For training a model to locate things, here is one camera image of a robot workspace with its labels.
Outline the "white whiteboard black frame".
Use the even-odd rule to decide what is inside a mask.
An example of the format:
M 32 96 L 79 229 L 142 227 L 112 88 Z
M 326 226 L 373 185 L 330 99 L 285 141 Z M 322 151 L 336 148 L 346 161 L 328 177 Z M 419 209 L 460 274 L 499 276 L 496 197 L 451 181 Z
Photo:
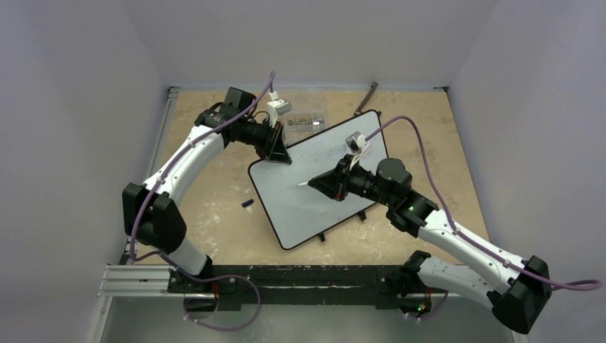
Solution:
M 293 249 L 373 206 L 357 195 L 337 202 L 297 185 L 335 168 L 350 152 L 348 136 L 356 131 L 368 136 L 380 125 L 379 113 L 369 110 L 289 146 L 290 165 L 266 160 L 249 165 L 249 178 L 281 248 Z

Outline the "blue marker cap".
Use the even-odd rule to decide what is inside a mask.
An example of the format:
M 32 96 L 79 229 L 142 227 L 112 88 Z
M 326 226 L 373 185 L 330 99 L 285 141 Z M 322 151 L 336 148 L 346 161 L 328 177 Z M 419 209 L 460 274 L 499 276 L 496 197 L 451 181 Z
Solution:
M 245 202 L 242 202 L 242 203 L 241 203 L 241 206 L 242 206 L 243 208 L 246 208 L 246 207 L 251 206 L 253 203 L 254 203 L 254 200 L 253 200 L 253 199 L 249 199 L 249 200 L 246 200 Z

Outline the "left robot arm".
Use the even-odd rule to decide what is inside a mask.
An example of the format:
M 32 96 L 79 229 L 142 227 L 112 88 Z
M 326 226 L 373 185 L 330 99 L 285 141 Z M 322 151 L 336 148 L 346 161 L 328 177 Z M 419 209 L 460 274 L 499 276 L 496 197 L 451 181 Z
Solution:
M 266 86 L 264 93 L 269 96 L 266 117 L 257 121 L 260 98 L 229 88 L 223 101 L 198 115 L 187 138 L 158 171 L 141 184 L 125 186 L 122 206 L 132 261 L 144 259 L 136 254 L 135 244 L 140 243 L 180 268 L 195 292 L 211 287 L 212 259 L 187 239 L 179 204 L 203 168 L 232 142 L 254 147 L 263 160 L 291 164 L 279 116 L 292 106 L 272 86 Z

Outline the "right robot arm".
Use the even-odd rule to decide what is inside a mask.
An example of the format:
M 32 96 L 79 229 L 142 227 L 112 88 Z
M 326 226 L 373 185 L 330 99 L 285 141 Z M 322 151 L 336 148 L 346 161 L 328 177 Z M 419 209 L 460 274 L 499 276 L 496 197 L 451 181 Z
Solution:
M 386 218 L 401 232 L 448 252 L 461 262 L 451 266 L 434 257 L 405 267 L 403 285 L 412 291 L 436 287 L 489 308 L 508 329 L 529 334 L 552 288 L 547 263 L 525 259 L 485 241 L 457 224 L 446 211 L 412 188 L 412 175 L 399 159 L 381 160 L 375 171 L 352 164 L 345 155 L 332 170 L 311 178 L 307 186 L 341 202 L 354 194 L 386 206 Z

